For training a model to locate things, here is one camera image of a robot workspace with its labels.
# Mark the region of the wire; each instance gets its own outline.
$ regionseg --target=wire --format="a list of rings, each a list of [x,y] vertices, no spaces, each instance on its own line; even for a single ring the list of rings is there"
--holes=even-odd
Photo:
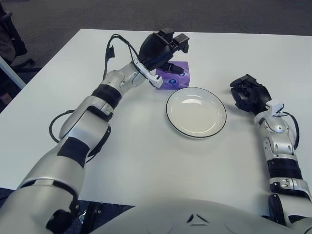
[[[91,158],[89,158],[86,163],[90,162],[95,156],[97,155],[97,153],[95,155],[93,155]]]
[[[55,141],[56,143],[58,143],[59,140],[53,135],[53,132],[52,132],[52,127],[53,127],[54,122],[55,122],[58,118],[60,118],[60,117],[62,117],[62,116],[64,116],[64,115],[70,114],[70,113],[72,113],[72,112],[74,112],[74,110],[65,111],[64,113],[59,114],[58,116],[56,116],[56,117],[51,121],[50,126],[49,126],[49,134],[50,134],[52,140]]]
[[[294,148],[294,149],[297,149],[297,147],[298,147],[298,145],[299,145],[299,137],[300,137],[300,136],[299,136],[300,132],[299,132],[299,125],[298,125],[298,122],[297,122],[296,118],[295,118],[293,115],[291,115],[290,113],[285,112],[285,111],[283,111],[283,113],[286,114],[286,115],[284,115],[284,116],[289,116],[289,117],[291,117],[292,120],[293,120],[294,127],[295,127],[295,129],[296,129],[296,139],[295,139],[295,141],[294,141],[293,148]]]
[[[135,54],[136,57],[138,58],[138,53],[137,53],[137,51],[133,48],[133,46],[132,46],[122,35],[120,35],[120,34],[113,34],[113,35],[111,36],[111,38],[109,39],[109,41],[108,41],[108,43],[107,43],[107,46],[106,46],[106,51],[105,51],[105,68],[104,68],[103,80],[105,79],[105,77],[106,77],[106,75],[107,75],[107,63],[108,63],[108,60],[109,60],[109,58],[108,58],[108,53],[109,53],[109,50],[110,50],[110,44],[111,44],[111,41],[112,41],[113,39],[115,39],[115,38],[121,40],[122,42],[124,42],[124,43],[128,46],[129,51],[130,51],[131,60],[132,60],[132,63],[133,63],[133,65],[134,65],[134,67],[136,68],[136,70],[137,70],[143,77],[146,78],[146,76],[143,75],[143,74],[141,73],[140,69],[135,65],[135,62],[134,62],[134,59],[133,59],[133,55],[132,55],[132,51],[134,52],[134,54]]]

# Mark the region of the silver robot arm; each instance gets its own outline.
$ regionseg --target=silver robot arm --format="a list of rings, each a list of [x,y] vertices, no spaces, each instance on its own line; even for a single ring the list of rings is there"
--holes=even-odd
[[[273,192],[269,196],[268,219],[299,233],[307,233],[312,229],[312,198],[295,153],[299,140],[298,126],[296,140],[292,142],[289,125],[282,119],[282,116],[290,115],[282,112],[284,104],[271,100],[268,90],[250,75],[235,80],[231,86],[236,106],[253,112],[254,122],[259,127]]]
[[[162,78],[150,71],[166,64],[175,51],[187,53],[189,38],[173,34],[149,35],[138,59],[108,73],[75,109],[60,130],[57,146],[37,162],[1,207],[0,233],[58,234],[71,225],[79,212],[86,159],[98,153],[109,137],[109,120],[123,95],[146,79],[160,87]],[[162,46],[155,49],[158,41]]]

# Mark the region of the empty plate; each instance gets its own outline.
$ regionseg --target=empty plate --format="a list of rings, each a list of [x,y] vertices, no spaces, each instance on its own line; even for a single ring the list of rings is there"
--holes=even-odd
[[[166,112],[174,128],[195,138],[217,134],[226,122],[223,103],[201,88],[189,87],[174,92],[167,101]]]

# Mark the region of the purple tissue box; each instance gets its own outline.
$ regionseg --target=purple tissue box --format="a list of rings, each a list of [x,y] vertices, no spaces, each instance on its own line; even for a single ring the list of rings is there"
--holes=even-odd
[[[190,72],[189,65],[187,62],[174,62],[169,61],[174,65],[177,65],[184,69],[184,73],[181,75],[172,74],[163,72],[161,70],[156,69],[156,74],[162,77],[163,84],[159,89],[167,89],[167,90],[178,90],[182,88],[189,87],[190,83]]]

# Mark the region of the dark floor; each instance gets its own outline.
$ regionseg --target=dark floor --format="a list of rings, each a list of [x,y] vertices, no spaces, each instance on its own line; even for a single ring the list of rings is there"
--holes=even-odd
[[[44,66],[80,29],[262,33],[312,36],[311,0],[1,0],[33,58]],[[29,81],[33,74],[20,74]],[[11,191],[0,189],[0,199]],[[82,210],[88,203],[81,202]],[[99,226],[129,209],[101,205]],[[78,220],[67,233],[78,233]]]

